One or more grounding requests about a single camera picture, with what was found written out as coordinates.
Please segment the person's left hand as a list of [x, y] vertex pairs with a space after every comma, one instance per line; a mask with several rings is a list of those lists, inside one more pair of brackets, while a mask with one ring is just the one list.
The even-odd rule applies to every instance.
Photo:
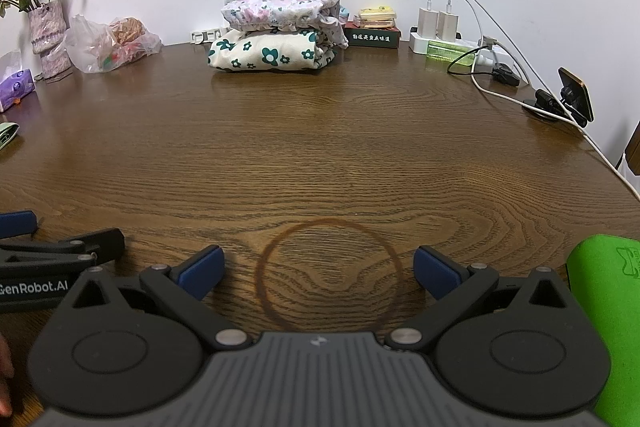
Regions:
[[6, 342], [6, 338], [0, 335], [0, 415], [2, 417], [10, 417], [12, 415], [8, 380], [13, 376], [14, 367], [11, 350]]

